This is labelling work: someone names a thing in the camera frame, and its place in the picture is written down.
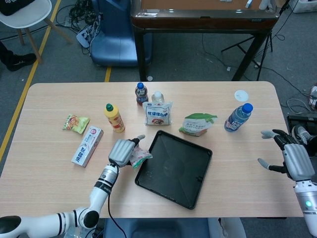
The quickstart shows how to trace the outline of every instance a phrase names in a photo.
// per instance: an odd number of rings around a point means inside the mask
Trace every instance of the yellow sauce bottle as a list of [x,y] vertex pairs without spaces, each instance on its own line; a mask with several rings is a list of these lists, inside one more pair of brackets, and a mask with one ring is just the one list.
[[115,132],[123,132],[125,127],[117,106],[108,103],[105,107],[105,116],[108,118]]

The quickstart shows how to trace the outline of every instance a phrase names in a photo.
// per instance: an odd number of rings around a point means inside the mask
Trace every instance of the robot finger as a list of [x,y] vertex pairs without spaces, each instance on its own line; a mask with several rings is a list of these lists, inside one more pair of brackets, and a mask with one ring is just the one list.
[[273,129],[272,131],[282,136],[289,144],[297,144],[296,140],[285,131],[278,129]]

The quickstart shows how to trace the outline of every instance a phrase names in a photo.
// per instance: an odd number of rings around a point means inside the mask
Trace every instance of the blue chair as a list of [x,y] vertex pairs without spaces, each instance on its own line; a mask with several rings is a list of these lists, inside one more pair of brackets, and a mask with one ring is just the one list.
[[[100,32],[91,43],[91,58],[102,66],[137,66],[130,0],[93,0],[96,15],[103,13]],[[146,64],[152,61],[152,34],[144,36]]]

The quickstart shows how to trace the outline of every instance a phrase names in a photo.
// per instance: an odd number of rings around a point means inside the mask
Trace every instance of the white chair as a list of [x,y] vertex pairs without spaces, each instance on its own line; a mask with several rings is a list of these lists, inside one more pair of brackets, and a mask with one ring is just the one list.
[[35,45],[34,39],[30,33],[30,26],[33,26],[43,20],[52,29],[54,29],[57,33],[64,37],[68,43],[72,43],[72,40],[63,31],[57,28],[55,24],[50,21],[49,18],[47,18],[51,10],[52,3],[50,0],[35,0],[26,7],[15,12],[13,15],[5,16],[0,13],[0,22],[7,25],[8,27],[17,29],[18,36],[22,45],[24,45],[24,40],[22,37],[21,29],[24,29],[26,35],[31,42],[32,48],[39,63],[42,63],[43,61],[42,57],[40,56],[39,50]]

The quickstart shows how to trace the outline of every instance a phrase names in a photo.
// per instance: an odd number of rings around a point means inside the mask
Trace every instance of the desk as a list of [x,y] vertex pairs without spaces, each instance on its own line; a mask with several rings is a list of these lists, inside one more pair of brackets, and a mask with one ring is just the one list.
[[[117,139],[145,134],[141,148],[149,148],[159,129],[212,149],[213,156],[194,210],[188,210],[134,184],[136,171],[120,169],[111,194],[115,217],[292,217],[302,216],[293,181],[265,170],[264,158],[281,165],[274,140],[260,131],[286,130],[275,88],[268,82],[149,82],[149,95],[161,90],[173,101],[169,126],[145,126],[142,107],[135,102],[136,83],[47,83],[33,85],[27,94],[0,178],[0,214],[39,216],[89,206],[89,194],[108,163]],[[241,105],[234,92],[249,93],[254,111],[237,132],[223,128],[231,112]],[[125,122],[123,133],[112,131],[104,116],[106,103],[117,104]],[[205,112],[218,115],[201,137],[178,131],[185,116]],[[104,130],[86,168],[71,163],[82,136],[63,131],[69,113],[89,116],[90,125]],[[108,217],[106,206],[101,217]]]
[[134,29],[140,80],[146,81],[143,36],[149,32],[196,32],[252,34],[255,36],[232,81],[239,81],[265,38],[276,24],[279,14],[259,10],[261,0],[132,0],[131,21]]

